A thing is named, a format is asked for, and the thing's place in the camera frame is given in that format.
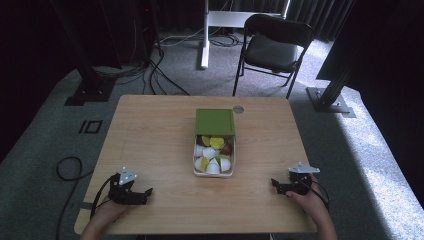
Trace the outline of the person's left hand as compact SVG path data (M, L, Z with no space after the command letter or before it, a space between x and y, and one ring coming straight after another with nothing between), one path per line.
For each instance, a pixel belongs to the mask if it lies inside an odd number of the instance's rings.
M131 205L121 205L112 200L106 200L97 208L94 216L90 219L89 225L96 229L105 229L132 209Z

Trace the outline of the black metal stand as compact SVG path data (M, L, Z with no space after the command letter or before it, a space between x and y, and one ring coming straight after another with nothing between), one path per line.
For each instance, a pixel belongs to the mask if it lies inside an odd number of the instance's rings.
M74 30L62 0L49 0L61 22L70 43L70 55L81 77L74 94L67 98L65 106L83 106L86 102L108 102L116 79L101 78L92 68L83 44Z
M341 96L355 65L359 43L346 34L335 40L317 78L329 80L325 88L308 87L306 92L316 112L340 113L347 118L356 115Z

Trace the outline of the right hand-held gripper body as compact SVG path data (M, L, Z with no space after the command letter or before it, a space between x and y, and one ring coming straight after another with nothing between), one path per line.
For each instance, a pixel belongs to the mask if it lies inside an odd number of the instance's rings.
M308 164L298 162L288 168L289 179L292 182L292 191L306 195L311 189L312 179L310 174L319 173L320 169Z

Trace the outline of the person's right hand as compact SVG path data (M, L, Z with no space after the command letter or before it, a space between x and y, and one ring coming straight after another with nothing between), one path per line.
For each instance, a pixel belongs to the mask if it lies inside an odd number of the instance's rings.
M299 204L315 224L323 224L324 222L328 222L331 217L324 202L319 197L320 190L317 179L312 174L310 174L310 177L312 179L311 190L306 195L288 191L286 196Z

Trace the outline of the green box lid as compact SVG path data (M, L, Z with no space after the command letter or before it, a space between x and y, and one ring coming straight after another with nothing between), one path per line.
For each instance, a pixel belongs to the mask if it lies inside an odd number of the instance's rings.
M235 136L235 124L231 109L197 109L196 135Z

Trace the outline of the white desk frame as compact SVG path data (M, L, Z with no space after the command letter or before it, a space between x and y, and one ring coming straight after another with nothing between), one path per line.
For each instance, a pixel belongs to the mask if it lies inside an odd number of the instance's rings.
M239 12L239 11L215 11L209 9L209 0L204 1L204 14L203 14L203 42L200 67L207 69L209 66L209 28L210 27L224 27L224 28L243 28L245 21L254 12Z

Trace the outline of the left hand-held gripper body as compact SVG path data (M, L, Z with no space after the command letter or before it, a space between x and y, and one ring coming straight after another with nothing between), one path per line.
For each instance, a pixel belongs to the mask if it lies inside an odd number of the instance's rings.
M110 178L110 189L108 197L115 203L122 205L136 205L134 198L142 196L141 193L131 190L137 175L123 167L120 173L116 173Z

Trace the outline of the black folding chair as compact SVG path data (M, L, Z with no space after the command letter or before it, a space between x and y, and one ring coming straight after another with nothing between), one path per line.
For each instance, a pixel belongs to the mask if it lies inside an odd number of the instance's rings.
M289 98L303 62L314 40L312 27L282 17L254 14L244 23L243 44L232 95L236 95L239 78L245 70L284 78Z

